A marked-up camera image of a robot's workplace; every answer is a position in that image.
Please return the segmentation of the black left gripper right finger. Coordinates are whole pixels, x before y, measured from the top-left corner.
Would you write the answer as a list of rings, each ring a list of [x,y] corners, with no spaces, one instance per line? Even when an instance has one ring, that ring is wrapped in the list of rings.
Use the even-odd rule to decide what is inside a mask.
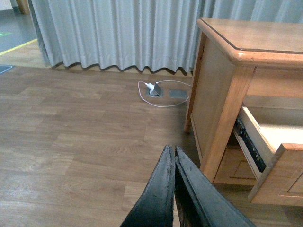
[[[176,146],[175,199],[181,227],[254,227]]]

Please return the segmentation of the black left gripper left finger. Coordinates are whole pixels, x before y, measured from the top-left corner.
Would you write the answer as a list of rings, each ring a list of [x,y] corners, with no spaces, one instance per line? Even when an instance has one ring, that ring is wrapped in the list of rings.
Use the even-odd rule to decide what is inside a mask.
[[[173,226],[175,153],[166,145],[140,198],[122,227]]]

